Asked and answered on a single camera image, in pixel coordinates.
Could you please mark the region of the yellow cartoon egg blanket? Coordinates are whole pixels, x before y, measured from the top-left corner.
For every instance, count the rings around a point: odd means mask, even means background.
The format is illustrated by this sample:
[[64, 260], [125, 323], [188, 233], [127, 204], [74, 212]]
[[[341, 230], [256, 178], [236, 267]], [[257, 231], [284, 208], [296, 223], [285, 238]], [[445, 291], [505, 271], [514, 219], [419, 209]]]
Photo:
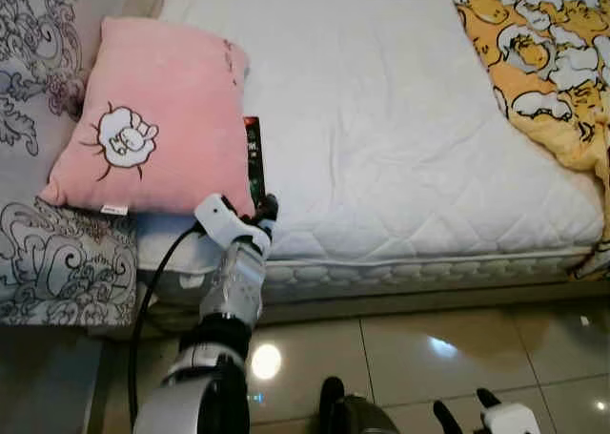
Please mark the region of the yellow cartoon egg blanket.
[[610, 0], [452, 0], [507, 120], [567, 169], [601, 182], [609, 211]]

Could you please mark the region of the beige bed base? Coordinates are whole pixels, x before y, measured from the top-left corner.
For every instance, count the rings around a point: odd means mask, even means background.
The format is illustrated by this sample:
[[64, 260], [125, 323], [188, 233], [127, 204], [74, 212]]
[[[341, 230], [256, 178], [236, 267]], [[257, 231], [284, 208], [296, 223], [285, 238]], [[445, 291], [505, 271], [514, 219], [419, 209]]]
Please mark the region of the beige bed base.
[[506, 287], [471, 287], [433, 293], [401, 293], [375, 296], [340, 296], [319, 300], [287, 300], [275, 303], [263, 298], [263, 308], [257, 325], [309, 323], [318, 320], [340, 320], [385, 315], [438, 312], [445, 309], [491, 308], [518, 304], [558, 302], [596, 298], [609, 299], [610, 281], [593, 278], [561, 282]]

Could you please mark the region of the dark comic book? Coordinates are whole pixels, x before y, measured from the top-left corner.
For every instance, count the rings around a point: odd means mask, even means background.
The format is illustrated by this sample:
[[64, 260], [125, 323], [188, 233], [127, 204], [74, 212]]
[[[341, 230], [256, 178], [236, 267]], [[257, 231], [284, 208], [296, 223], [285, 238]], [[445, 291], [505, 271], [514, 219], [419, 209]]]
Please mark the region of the dark comic book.
[[263, 154], [261, 143], [260, 119], [257, 116], [244, 116], [243, 123], [247, 133], [247, 164], [250, 195], [255, 208], [265, 202], [266, 187], [263, 176]]

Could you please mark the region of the pink pillow with fist print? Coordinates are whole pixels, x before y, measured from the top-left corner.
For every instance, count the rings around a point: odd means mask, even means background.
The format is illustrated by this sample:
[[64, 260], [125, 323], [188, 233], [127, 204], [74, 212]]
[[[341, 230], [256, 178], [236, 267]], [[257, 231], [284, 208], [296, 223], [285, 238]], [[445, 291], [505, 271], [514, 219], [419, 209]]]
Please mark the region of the pink pillow with fist print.
[[106, 18], [86, 99], [40, 198], [92, 211], [191, 215], [212, 194], [252, 215], [248, 55], [193, 26]]

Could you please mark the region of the white quilted mattress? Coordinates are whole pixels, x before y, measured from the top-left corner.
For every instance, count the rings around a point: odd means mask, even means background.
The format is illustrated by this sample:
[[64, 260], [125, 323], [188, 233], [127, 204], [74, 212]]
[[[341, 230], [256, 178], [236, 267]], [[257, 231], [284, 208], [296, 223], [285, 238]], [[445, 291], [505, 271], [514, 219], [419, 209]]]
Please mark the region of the white quilted mattress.
[[510, 124], [450, 0], [164, 0], [250, 58], [267, 304], [562, 284], [600, 190]]

